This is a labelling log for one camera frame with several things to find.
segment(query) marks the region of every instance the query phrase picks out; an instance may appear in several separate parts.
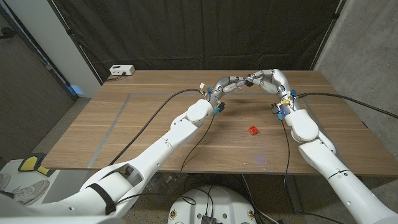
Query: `black curtain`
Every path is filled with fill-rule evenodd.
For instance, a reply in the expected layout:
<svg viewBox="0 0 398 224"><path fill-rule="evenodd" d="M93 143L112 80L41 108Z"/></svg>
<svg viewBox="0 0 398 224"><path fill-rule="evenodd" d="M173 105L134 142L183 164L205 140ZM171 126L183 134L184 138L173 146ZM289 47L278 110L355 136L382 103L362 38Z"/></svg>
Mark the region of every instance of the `black curtain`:
<svg viewBox="0 0 398 224"><path fill-rule="evenodd" d="M308 70L339 0L54 0L103 80L137 70Z"/></svg>

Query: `red block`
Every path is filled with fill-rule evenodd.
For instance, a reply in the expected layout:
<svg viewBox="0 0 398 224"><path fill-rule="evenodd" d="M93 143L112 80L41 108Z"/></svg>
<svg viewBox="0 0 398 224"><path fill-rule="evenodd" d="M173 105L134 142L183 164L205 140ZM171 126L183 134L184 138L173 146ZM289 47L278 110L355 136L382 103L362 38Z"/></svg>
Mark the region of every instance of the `red block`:
<svg viewBox="0 0 398 224"><path fill-rule="evenodd" d="M249 128L249 132L251 135L255 135L259 132L259 130L255 126L252 126Z"/></svg>

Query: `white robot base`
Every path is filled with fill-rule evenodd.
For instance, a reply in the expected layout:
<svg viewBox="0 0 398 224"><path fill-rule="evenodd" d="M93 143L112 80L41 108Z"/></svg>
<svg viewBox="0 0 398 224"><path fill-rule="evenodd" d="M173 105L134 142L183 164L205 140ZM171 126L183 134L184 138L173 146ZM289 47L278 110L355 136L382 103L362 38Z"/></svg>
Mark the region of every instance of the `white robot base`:
<svg viewBox="0 0 398 224"><path fill-rule="evenodd" d="M199 189L192 189L183 195L194 199L195 205L190 205L182 198L174 202L170 209L168 224L256 224L254 209L242 195L220 186L207 185ZM215 220L207 218L211 217L212 213Z"/></svg>

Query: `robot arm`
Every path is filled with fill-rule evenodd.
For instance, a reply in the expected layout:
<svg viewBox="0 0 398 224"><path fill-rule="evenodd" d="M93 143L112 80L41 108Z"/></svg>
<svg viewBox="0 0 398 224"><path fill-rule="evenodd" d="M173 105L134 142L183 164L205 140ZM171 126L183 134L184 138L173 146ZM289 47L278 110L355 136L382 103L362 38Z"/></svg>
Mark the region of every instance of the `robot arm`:
<svg viewBox="0 0 398 224"><path fill-rule="evenodd" d="M298 147L301 155L326 178L354 219L358 223L398 223L398 214L380 202L335 156L333 143L319 130L307 111L300 109L297 100L294 101L294 91L280 70L259 71L246 80L265 89L262 79L269 76L272 84L267 86L275 85L280 99L280 103L273 104L272 112L277 113L281 120L282 114L285 114L286 123L292 127L292 137L303 143Z"/></svg>
<svg viewBox="0 0 398 224"><path fill-rule="evenodd" d="M174 150L191 141L204 120L214 108L220 108L219 99L224 93L244 85L244 78L223 77L207 94L207 100L198 100L186 112L176 117L170 131L149 146L136 158L107 166L91 176L80 191L64 200L38 206L20 207L28 216L95 216L122 217L137 201L150 178L166 162ZM129 173L127 177L119 171Z"/></svg>

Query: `sneaker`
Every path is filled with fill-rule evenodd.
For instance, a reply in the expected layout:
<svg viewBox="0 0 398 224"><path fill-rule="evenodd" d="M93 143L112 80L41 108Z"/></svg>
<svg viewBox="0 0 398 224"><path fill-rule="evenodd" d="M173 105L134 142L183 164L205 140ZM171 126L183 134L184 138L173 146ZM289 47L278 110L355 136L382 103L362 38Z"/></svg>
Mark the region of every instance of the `sneaker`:
<svg viewBox="0 0 398 224"><path fill-rule="evenodd" d="M8 183L10 182L11 175L9 174L0 174L0 190L4 190Z"/></svg>
<svg viewBox="0 0 398 224"><path fill-rule="evenodd" d="M32 205L35 203L47 190L50 182L48 180L41 180L34 185L24 189L15 190L14 200L23 205Z"/></svg>

